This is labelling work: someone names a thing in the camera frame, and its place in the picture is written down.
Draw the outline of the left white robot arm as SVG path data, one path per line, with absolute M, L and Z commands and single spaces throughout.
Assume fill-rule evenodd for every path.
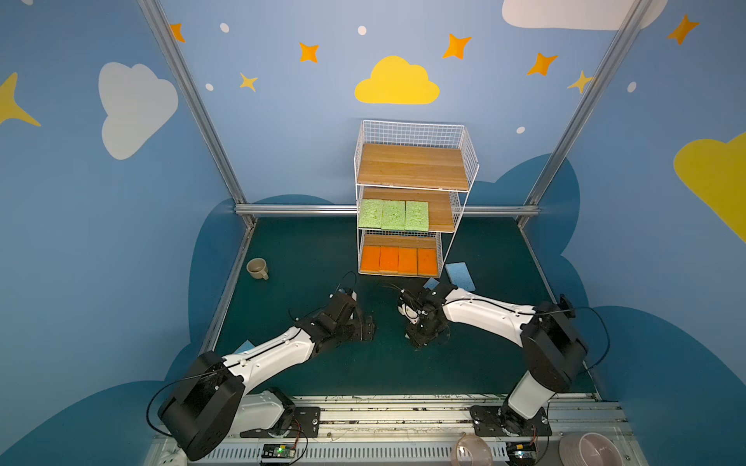
M 369 342 L 375 321 L 353 291 L 338 290 L 328 304 L 297 318 L 283 334 L 257 347 L 218 355 L 202 353 L 183 378 L 165 387 L 157 410 L 161 434 L 177 448 L 164 465 L 187 465 L 213 452 L 225 438 L 251 431 L 281 435 L 291 430 L 295 404 L 276 388 L 257 386 L 281 372 L 348 342 Z

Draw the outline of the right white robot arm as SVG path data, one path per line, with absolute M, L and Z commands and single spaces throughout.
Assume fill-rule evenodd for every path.
M 451 323 L 480 328 L 523 350 L 528 370 L 500 410 L 505 429 L 520 430 L 556 394 L 568 392 L 583 369 L 587 343 L 572 323 L 575 310 L 566 300 L 536 306 L 479 296 L 443 283 L 417 292 L 402 289 L 398 312 L 408 320 L 407 339 L 427 346 Z

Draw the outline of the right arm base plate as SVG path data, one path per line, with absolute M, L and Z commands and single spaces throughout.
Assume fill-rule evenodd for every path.
M 540 408 L 524 419 L 507 405 L 473 405 L 469 408 L 473 429 L 480 437 L 546 437 L 552 435 L 547 412 Z

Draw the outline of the green sponge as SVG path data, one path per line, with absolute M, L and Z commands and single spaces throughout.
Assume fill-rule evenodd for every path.
M 429 203 L 425 201 L 406 202 L 405 229 L 408 231 L 429 231 Z
M 359 228 L 380 229 L 383 224 L 384 201 L 381 199 L 363 199 L 359 205 Z
M 382 207 L 381 228 L 384 230 L 404 230 L 406 227 L 406 202 L 385 200 Z

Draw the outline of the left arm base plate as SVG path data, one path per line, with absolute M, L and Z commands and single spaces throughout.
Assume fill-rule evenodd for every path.
M 252 429 L 241 432 L 240 438 L 286 438 L 301 433 L 301 436 L 317 438 L 321 424 L 319 407 L 295 407 L 286 411 L 270 429 Z

